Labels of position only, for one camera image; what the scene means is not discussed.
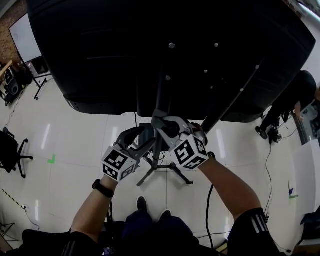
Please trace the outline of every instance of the jeans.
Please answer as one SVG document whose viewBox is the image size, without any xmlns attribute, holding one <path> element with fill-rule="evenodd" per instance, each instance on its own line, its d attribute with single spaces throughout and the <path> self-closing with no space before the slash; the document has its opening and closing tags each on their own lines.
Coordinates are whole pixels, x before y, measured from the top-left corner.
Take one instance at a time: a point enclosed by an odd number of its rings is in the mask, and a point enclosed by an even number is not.
<svg viewBox="0 0 320 256">
<path fill-rule="evenodd" d="M 154 228 L 161 233 L 170 233 L 174 231 L 175 233 L 179 232 L 184 236 L 194 236 L 190 228 L 179 217 L 168 216 L 161 219 L 158 223 L 154 223 L 147 212 L 137 210 L 126 218 L 122 238 L 147 236 Z"/>
</svg>

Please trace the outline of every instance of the white tile floor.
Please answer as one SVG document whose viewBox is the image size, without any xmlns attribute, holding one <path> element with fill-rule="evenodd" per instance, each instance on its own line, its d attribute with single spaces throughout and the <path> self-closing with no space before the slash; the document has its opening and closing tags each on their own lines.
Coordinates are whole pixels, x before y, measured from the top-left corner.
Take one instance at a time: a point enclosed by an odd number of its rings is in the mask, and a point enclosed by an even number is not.
<svg viewBox="0 0 320 256">
<path fill-rule="evenodd" d="M 21 205 L 28 205 L 28 215 L 41 231 L 65 232 L 92 190 L 92 183 L 103 175 L 102 154 L 121 132 L 135 126 L 134 113 L 107 116 L 76 112 L 64 100 L 54 80 L 45 86 L 38 101 L 34 100 L 36 92 L 37 87 L 33 83 L 25 90 L 11 117 L 13 107 L 5 107 L 0 101 L 0 129 L 9 121 L 8 128 L 19 144 L 25 138 L 29 140 L 24 154 L 34 156 L 34 160 L 23 161 L 26 179 L 21 178 L 19 171 L 9 174 L 2 170 L 0 175 L 0 219 L 4 223 L 16 223 L 10 235 L 20 241 L 11 242 L 14 248 L 21 244 L 23 230 L 36 230 L 37 227 L 2 189 Z M 137 117 L 138 124 L 149 123 L 150 120 Z M 220 163 L 247 182 L 265 206 L 270 193 L 266 171 L 270 147 L 255 132 L 255 126 L 260 122 L 220 121 L 208 134 L 207 150 L 213 151 Z M 280 133 L 285 137 L 295 128 L 291 119 L 280 128 Z M 288 196 L 288 181 L 295 185 L 291 155 L 300 146 L 296 132 L 272 146 L 268 160 L 273 186 L 268 226 L 277 243 L 287 249 L 293 248 L 301 233 L 295 220 L 295 200 Z M 54 154 L 55 164 L 49 164 L 48 160 Z M 167 156 L 165 163 L 170 162 Z M 137 187 L 137 182 L 148 170 L 148 164 L 142 161 L 139 171 L 119 184 L 112 200 L 114 219 L 124 221 L 136 210 L 137 197 L 144 195 L 154 220 L 169 208 L 197 237 L 206 235 L 205 215 L 210 183 L 205 176 L 198 170 L 183 170 L 184 175 L 194 182 L 188 186 L 174 172 L 164 169 L 153 173 L 141 187 Z M 233 218 L 215 190 L 210 202 L 211 232 L 230 231 Z M 228 233 L 214 235 L 214 244 L 218 245 L 227 237 Z M 208 237 L 201 238 L 200 242 L 209 246 Z"/>
</svg>

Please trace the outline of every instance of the yellow and black tape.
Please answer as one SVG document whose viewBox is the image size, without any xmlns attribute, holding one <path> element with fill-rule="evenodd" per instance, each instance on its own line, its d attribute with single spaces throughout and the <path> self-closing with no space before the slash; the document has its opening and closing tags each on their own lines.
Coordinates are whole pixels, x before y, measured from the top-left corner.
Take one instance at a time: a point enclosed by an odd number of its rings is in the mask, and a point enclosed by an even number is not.
<svg viewBox="0 0 320 256">
<path fill-rule="evenodd" d="M 14 201 L 19 207 L 21 207 L 24 211 L 25 211 L 25 209 L 24 209 L 24 207 L 21 205 L 21 204 L 19 204 L 13 197 L 11 197 L 6 191 L 4 191 L 3 189 L 2 189 L 2 191 L 12 200 L 12 201 Z"/>
</svg>

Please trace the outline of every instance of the brick wall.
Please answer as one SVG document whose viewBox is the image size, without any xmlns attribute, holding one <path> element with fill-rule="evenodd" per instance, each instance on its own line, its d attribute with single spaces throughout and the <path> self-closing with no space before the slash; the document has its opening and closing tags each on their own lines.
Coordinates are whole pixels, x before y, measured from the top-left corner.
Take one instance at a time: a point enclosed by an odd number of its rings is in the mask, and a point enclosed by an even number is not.
<svg viewBox="0 0 320 256">
<path fill-rule="evenodd" d="M 26 13 L 26 0 L 18 0 L 0 19 L 0 62 L 6 64 L 10 60 L 16 63 L 21 61 L 9 28 Z"/>
</svg>

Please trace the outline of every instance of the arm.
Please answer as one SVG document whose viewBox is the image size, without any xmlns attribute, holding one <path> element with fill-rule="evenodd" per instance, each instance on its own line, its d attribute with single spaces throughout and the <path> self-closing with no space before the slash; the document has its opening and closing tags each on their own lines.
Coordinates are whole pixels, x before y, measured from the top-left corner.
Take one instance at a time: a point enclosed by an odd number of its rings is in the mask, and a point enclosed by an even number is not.
<svg viewBox="0 0 320 256">
<path fill-rule="evenodd" d="M 303 121 L 303 117 L 301 116 L 301 103 L 298 101 L 297 104 L 294 105 L 294 111 L 297 118 L 299 118 L 300 121 Z"/>
<path fill-rule="evenodd" d="M 105 188 L 115 191 L 118 182 L 104 176 L 100 182 Z M 77 212 L 71 227 L 71 233 L 80 232 L 98 242 L 103 228 L 111 198 L 107 198 L 94 189 Z"/>
<path fill-rule="evenodd" d="M 204 162 L 199 169 L 214 185 L 235 221 L 241 214 L 261 208 L 259 198 L 251 187 L 214 158 Z"/>
</svg>

